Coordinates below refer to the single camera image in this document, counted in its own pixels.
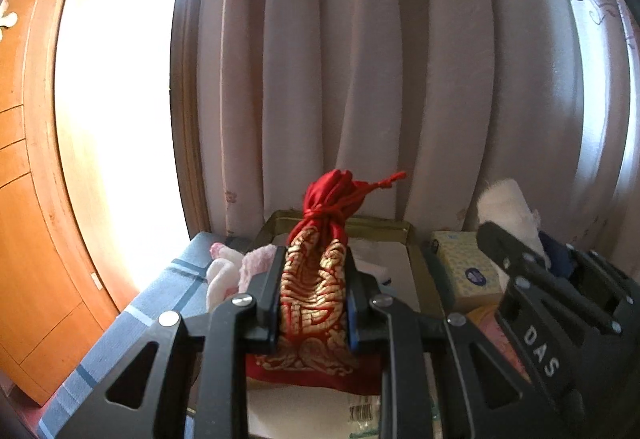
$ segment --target curtain fold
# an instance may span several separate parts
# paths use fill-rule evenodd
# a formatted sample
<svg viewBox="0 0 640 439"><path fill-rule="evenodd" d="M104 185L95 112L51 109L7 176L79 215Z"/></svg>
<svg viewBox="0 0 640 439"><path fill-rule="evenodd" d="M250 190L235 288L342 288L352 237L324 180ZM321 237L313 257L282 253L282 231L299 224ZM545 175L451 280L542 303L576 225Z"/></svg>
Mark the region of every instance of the curtain fold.
<svg viewBox="0 0 640 439"><path fill-rule="evenodd" d="M570 0L583 62L584 120L580 158L564 209L572 235L593 247L622 167L629 116L629 61L616 0Z"/></svg>
<svg viewBox="0 0 640 439"><path fill-rule="evenodd" d="M404 218L427 237L462 229L494 90L492 0L428 0L426 99Z"/></svg>
<svg viewBox="0 0 640 439"><path fill-rule="evenodd" d="M322 164L319 0L266 0L262 101L264 216L300 208Z"/></svg>
<svg viewBox="0 0 640 439"><path fill-rule="evenodd" d="M229 235L253 235L262 210L262 30L251 31L252 0L223 0L220 136Z"/></svg>
<svg viewBox="0 0 640 439"><path fill-rule="evenodd" d="M557 239L636 257L639 64L623 0L202 0L200 15L214 231L254 235L332 168L403 169L361 214L422 237L473 229L479 193L513 177Z"/></svg>
<svg viewBox="0 0 640 439"><path fill-rule="evenodd" d="M513 177L545 229L565 239L582 134L580 57L569 0L493 2L494 104L465 227L476 227L482 190Z"/></svg>
<svg viewBox="0 0 640 439"><path fill-rule="evenodd" d="M402 114L402 41L398 0L353 0L350 82L338 155L329 168L375 182L398 169ZM363 212L396 216L390 191L367 196Z"/></svg>

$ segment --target barcode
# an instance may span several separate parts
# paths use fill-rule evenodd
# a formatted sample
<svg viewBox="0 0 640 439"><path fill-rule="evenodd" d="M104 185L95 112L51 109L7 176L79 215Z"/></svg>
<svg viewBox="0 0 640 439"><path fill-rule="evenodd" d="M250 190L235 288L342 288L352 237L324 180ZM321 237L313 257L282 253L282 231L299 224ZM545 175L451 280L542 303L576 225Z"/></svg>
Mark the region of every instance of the barcode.
<svg viewBox="0 0 640 439"><path fill-rule="evenodd" d="M349 421L373 421L373 407L371 403L368 405L351 406L351 416Z"/></svg>

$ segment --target gold pattern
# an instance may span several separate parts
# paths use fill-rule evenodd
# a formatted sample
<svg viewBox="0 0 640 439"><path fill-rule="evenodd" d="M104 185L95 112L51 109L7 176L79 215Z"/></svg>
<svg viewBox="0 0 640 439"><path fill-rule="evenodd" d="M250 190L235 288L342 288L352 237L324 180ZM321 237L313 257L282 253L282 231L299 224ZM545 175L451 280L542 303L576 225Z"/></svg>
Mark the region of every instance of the gold pattern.
<svg viewBox="0 0 640 439"><path fill-rule="evenodd" d="M309 226L287 250L280 282L280 330L287 337L280 336L275 355L256 356L268 371L347 375L358 367L347 345L346 248L334 239L318 256L319 238L318 229Z"/></svg>

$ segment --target wooden panel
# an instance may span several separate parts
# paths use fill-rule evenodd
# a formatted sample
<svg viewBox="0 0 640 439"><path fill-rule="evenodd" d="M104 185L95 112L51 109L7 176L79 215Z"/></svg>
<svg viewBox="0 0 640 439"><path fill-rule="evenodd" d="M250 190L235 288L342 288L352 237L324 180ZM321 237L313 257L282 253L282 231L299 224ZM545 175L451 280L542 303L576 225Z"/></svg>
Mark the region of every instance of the wooden panel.
<svg viewBox="0 0 640 439"><path fill-rule="evenodd" d="M102 329L118 310L106 289L98 290L94 263L84 245L66 190L54 117L54 62L65 0L37 0L24 63L24 124L31 176L53 243L86 306Z"/></svg>
<svg viewBox="0 0 640 439"><path fill-rule="evenodd" d="M24 139L22 107L0 112L0 148Z"/></svg>
<svg viewBox="0 0 640 439"><path fill-rule="evenodd" d="M81 299L51 242L31 175L0 188L0 213L0 343L20 363Z"/></svg>
<svg viewBox="0 0 640 439"><path fill-rule="evenodd" d="M55 392L102 336L102 329L81 303L26 358L24 372L47 392Z"/></svg>
<svg viewBox="0 0 640 439"><path fill-rule="evenodd" d="M29 158L24 140L0 149L0 187L28 171Z"/></svg>
<svg viewBox="0 0 640 439"><path fill-rule="evenodd" d="M22 367L4 350L2 345L0 345L0 369L38 405L44 405L51 397L52 392L47 392L33 381L31 376L23 371Z"/></svg>
<svg viewBox="0 0 640 439"><path fill-rule="evenodd" d="M9 0L8 12L18 15L18 22L2 30L0 40L0 112L22 103L22 62L29 32L29 19L35 0Z"/></svg>
<svg viewBox="0 0 640 439"><path fill-rule="evenodd" d="M175 168L191 239L200 231L211 231L198 128L196 66L200 3L201 0L175 0L169 69Z"/></svg>
<svg viewBox="0 0 640 439"><path fill-rule="evenodd" d="M120 252L97 161L98 150L84 129L96 115L95 104L86 94L96 77L90 71L90 61L83 61L94 57L92 44L100 44L97 38L86 35L86 26L95 24L92 11L85 0L66 0L56 51L56 129L66 188L84 243L122 311L139 290Z"/></svg>

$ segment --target red drawstring bag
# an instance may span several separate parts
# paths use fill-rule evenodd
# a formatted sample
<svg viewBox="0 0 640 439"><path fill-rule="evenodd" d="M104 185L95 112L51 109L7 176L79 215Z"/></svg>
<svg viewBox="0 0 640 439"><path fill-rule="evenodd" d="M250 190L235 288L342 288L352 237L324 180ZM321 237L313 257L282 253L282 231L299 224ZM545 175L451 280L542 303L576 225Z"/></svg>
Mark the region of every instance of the red drawstring bag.
<svg viewBox="0 0 640 439"><path fill-rule="evenodd" d="M380 393L380 357L354 356L348 346L344 259L345 220L364 197L406 176L378 183L354 181L334 170L306 190L304 218L289 234L280 281L280 336L271 356L246 357L253 379L327 387L362 395Z"/></svg>

